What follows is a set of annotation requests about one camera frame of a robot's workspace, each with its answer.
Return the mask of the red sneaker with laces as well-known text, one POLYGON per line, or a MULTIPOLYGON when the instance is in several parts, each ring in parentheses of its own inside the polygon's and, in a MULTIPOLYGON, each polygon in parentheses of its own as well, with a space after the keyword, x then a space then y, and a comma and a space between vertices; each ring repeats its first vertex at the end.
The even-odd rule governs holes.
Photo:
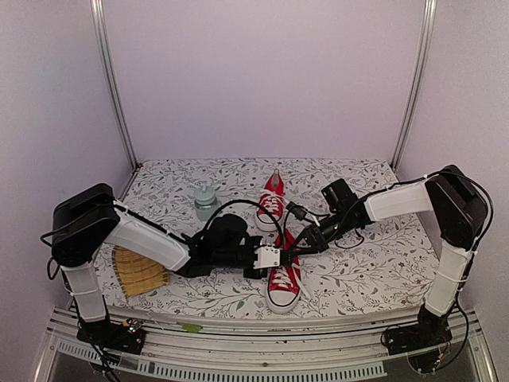
POLYGON ((262 232, 274 232, 282 222, 286 206, 285 186, 278 169, 275 169, 261 192, 260 208, 254 215, 254 222, 262 232))

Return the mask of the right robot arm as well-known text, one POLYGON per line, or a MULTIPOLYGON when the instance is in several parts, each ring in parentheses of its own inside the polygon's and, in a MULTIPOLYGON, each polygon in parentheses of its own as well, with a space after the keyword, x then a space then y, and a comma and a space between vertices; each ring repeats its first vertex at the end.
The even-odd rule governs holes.
POLYGON ((415 215, 422 222, 439 264, 418 313, 411 340, 427 347, 441 336, 451 309, 466 284, 481 241, 494 219, 488 191, 459 167, 446 167, 359 196, 340 178, 322 196, 330 215, 311 223, 297 236, 291 251, 315 255, 345 234, 396 217, 415 215))

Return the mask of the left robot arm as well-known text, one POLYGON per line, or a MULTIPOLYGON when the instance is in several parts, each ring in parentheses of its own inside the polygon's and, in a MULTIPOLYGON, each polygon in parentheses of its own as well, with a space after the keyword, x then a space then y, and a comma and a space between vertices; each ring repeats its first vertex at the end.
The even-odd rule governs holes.
POLYGON ((52 229, 41 241, 63 271, 88 333, 101 345, 112 345, 119 336, 92 266, 105 244, 186 278, 209 275, 215 267, 236 267, 256 279, 280 263, 279 250, 263 244, 260 236, 250 236, 239 216, 226 214, 194 236, 177 236, 129 209, 105 183, 59 203, 52 213, 52 229))

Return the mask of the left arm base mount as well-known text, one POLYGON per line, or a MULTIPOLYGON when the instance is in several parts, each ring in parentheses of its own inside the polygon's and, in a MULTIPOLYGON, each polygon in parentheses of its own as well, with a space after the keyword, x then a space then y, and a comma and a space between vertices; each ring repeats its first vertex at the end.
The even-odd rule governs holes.
POLYGON ((145 344, 146 331, 137 327, 130 319, 123 323, 114 323, 109 319, 98 322, 79 320, 76 338, 96 348, 140 355, 145 344))

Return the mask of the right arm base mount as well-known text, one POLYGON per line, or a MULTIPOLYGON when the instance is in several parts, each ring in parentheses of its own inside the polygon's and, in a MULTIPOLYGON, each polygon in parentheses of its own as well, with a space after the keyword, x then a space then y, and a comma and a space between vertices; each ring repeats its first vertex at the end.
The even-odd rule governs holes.
POLYGON ((412 325, 392 325, 381 334, 380 342, 390 355, 413 352, 453 339, 447 319, 436 316, 420 317, 412 325))

